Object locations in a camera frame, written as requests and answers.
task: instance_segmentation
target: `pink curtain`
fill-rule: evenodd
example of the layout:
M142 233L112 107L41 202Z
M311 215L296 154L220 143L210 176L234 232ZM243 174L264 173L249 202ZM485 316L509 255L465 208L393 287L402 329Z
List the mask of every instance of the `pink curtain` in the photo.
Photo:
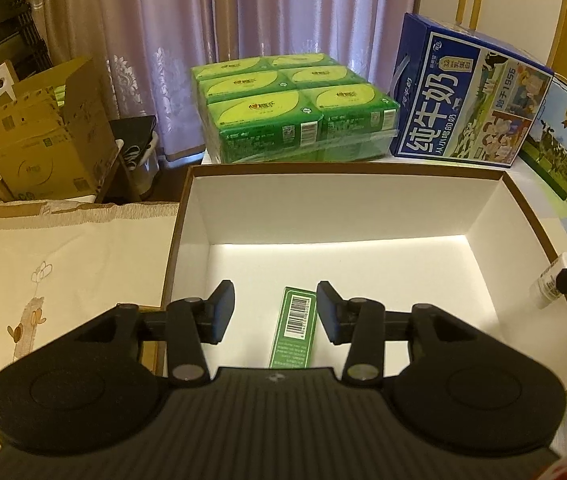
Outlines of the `pink curtain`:
M325 52L390 88L414 0L238 0L240 57Z
M200 152L190 67L216 60L212 0L30 0L52 61L90 56L111 118L154 114L169 160Z

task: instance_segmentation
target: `green grass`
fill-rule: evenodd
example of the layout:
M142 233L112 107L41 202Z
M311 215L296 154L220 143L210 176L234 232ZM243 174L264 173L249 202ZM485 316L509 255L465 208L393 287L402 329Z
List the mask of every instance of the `green grass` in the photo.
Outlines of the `green grass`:
M539 150L537 148L532 146L529 142L525 142L519 154L521 158L548 183L557 195L563 199L567 197L566 180L560 173L550 170L551 165L547 158L544 157L537 162L537 157L539 156Z

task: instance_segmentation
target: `open white box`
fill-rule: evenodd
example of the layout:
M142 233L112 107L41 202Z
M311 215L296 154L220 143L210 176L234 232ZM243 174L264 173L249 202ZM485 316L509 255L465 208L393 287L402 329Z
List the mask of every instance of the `open white box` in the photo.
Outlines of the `open white box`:
M531 283L557 257L501 171L414 164L238 164L191 168L163 306L232 280L219 366L267 367L284 288L328 280L387 310L432 303L549 367L567 389L567 296L538 310ZM340 376L348 345L317 323L311 365ZM387 342L385 375L409 363Z

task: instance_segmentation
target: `black ribbed surface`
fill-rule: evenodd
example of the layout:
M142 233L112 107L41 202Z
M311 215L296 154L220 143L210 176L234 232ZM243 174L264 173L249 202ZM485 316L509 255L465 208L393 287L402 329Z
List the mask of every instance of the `black ribbed surface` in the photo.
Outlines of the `black ribbed surface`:
M208 386L172 393L157 419L110 449L52 458L4 448L0 479L530 480L555 459L437 449L380 394L339 384L331 369L225 368Z

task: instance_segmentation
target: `green box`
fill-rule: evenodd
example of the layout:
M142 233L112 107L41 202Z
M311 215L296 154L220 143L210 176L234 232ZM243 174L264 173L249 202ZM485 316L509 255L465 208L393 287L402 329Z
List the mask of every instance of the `green box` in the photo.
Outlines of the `green box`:
M384 156L396 135L399 104L369 83L303 90L323 113L318 160Z
M323 86L351 85L368 82L343 65L286 68L281 70L281 72L285 74L297 88L320 88Z
M230 75L199 83L202 105L294 89L296 86L278 70Z
M208 106L209 151L221 162L314 160L322 114L299 90L272 92Z
M272 70L270 63L263 57L246 57L245 59L233 59L221 63L193 66L190 71L195 82L205 81L227 75L245 74L249 72L261 72Z
M270 368L307 368L317 323L317 294L287 286L270 352Z
M326 54L310 52L308 54L287 54L286 56L266 56L263 58L276 70L301 66L328 66L339 63Z

